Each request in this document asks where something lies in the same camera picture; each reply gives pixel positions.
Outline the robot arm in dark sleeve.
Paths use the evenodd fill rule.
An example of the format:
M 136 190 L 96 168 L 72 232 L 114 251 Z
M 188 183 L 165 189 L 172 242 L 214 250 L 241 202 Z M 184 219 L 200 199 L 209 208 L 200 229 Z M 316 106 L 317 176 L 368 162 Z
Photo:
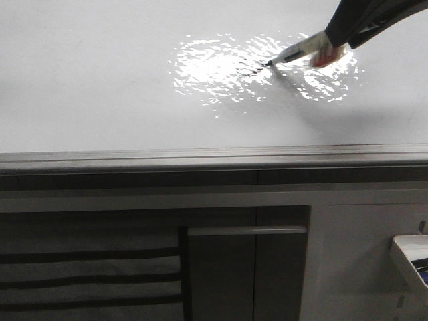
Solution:
M 427 9 L 427 0 L 342 0 L 325 29 L 333 47 L 356 49 L 387 28 Z

